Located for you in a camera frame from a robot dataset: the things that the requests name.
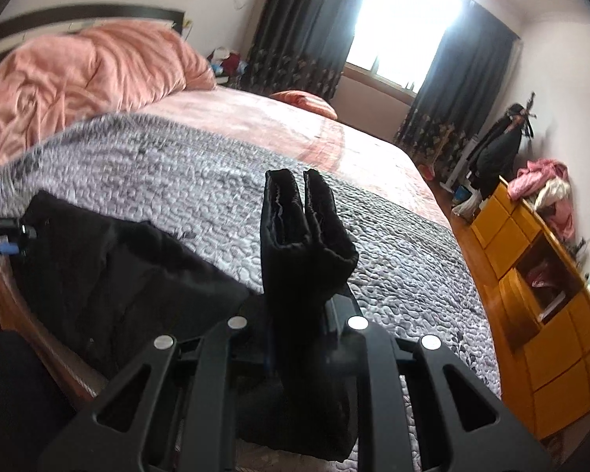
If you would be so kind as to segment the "pink clothes pile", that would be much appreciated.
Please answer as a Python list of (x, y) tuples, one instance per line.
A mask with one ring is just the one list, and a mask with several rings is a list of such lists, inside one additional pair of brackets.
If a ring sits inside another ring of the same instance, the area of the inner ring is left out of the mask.
[(508, 182), (510, 200), (535, 197), (535, 212), (548, 210), (545, 221), (563, 242), (575, 240), (575, 221), (568, 168), (561, 161), (538, 159), (519, 168), (516, 177)]

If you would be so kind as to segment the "pink pillow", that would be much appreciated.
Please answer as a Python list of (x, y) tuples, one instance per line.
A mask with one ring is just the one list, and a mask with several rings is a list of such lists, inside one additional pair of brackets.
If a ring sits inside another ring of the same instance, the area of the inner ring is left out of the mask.
[(337, 120), (336, 110), (326, 100), (304, 90), (284, 90), (271, 94), (271, 99), (323, 116), (328, 120)]

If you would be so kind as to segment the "orange-pink bed sheet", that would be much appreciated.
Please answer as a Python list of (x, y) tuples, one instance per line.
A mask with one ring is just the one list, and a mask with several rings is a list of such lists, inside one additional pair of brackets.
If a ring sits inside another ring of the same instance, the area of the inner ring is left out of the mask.
[(404, 151), (336, 120), (226, 87), (185, 90), (141, 111), (296, 159), (450, 227)]

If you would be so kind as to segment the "dark wooden headboard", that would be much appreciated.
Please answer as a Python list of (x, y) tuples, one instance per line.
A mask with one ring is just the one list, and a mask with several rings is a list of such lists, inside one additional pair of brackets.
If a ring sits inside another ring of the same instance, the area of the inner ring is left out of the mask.
[(27, 32), (63, 24), (97, 24), (108, 19), (150, 19), (168, 22), (179, 34), (183, 31), (184, 13), (157, 6), (127, 3), (81, 3), (47, 7), (0, 22), (0, 54), (23, 42)]

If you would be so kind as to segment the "pink comforter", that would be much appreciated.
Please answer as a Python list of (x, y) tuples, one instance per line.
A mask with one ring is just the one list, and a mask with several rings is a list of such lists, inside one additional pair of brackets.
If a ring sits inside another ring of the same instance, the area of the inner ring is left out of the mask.
[(215, 87), (208, 60), (164, 24), (114, 20), (37, 37), (0, 63), (0, 166), (79, 120)]

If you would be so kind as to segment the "dark curtain right panel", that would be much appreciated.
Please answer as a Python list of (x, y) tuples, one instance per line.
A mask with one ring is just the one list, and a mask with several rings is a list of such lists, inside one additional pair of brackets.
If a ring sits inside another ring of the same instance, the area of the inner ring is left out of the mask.
[(518, 35), (474, 0), (443, 34), (393, 144), (415, 165), (448, 177), (500, 93)]

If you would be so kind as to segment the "black pants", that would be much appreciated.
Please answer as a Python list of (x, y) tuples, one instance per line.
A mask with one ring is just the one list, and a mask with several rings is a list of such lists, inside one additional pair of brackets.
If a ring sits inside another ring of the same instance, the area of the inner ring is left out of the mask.
[(349, 292), (358, 251), (318, 171), (269, 171), (255, 292), (149, 223), (110, 218), (48, 192), (23, 221), (36, 231), (13, 276), (42, 325), (91, 368), (115, 376), (147, 342), (205, 335), (244, 313), (267, 323), (272, 379), (242, 382), (238, 434), (274, 450), (346, 459), (357, 440), (356, 385), (325, 373), (326, 302)]

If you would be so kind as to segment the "coat rack with dark clothes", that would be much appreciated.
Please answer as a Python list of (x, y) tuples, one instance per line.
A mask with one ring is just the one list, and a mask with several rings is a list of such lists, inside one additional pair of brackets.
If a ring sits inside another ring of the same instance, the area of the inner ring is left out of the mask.
[(508, 107), (470, 153), (468, 179), (481, 199), (489, 198), (500, 178), (512, 172), (521, 140), (534, 138), (531, 119), (536, 117), (532, 113), (535, 97), (532, 93), (526, 105)]

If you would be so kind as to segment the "dark curtain panel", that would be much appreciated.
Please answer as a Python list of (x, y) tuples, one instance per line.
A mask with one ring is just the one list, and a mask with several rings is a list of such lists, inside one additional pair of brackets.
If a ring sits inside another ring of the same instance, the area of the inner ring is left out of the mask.
[(362, 0), (266, 0), (241, 79), (246, 92), (304, 90), (331, 101)]
[(448, 177), (500, 93), (518, 35), (474, 0), (443, 34), (393, 144), (415, 165)]

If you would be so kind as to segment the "dark curtain left panel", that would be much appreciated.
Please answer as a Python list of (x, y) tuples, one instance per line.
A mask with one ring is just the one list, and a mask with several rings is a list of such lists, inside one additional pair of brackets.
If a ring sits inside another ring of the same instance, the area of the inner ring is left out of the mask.
[(331, 101), (362, 0), (266, 0), (241, 79), (246, 92), (304, 90)]

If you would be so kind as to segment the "nightstand clutter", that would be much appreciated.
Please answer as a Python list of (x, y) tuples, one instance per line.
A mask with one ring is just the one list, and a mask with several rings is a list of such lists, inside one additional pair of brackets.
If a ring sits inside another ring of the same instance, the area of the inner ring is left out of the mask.
[(247, 69), (241, 54), (226, 47), (218, 47), (208, 55), (208, 62), (216, 82), (224, 87), (236, 87)]

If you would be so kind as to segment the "grey quilted bedspread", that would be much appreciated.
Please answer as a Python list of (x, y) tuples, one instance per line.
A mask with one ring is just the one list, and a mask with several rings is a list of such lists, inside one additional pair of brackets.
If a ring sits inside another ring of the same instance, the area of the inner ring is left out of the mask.
[[(148, 114), (107, 114), (0, 168), (0, 216), (40, 191), (114, 218), (147, 221), (259, 289), (265, 174), (304, 164)], [(490, 325), (441, 213), (424, 216), (334, 175), (337, 213), (359, 251), (349, 284), (367, 317), (400, 338), (438, 336), (493, 392), (501, 377)]]

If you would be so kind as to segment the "yellow wooden cabinet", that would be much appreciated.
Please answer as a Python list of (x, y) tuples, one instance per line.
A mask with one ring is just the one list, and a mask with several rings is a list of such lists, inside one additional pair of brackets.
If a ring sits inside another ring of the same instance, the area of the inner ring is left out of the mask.
[(590, 291), (562, 243), (500, 182), (471, 225), (497, 279), (496, 318), (522, 368), (505, 400), (539, 440), (590, 413)]

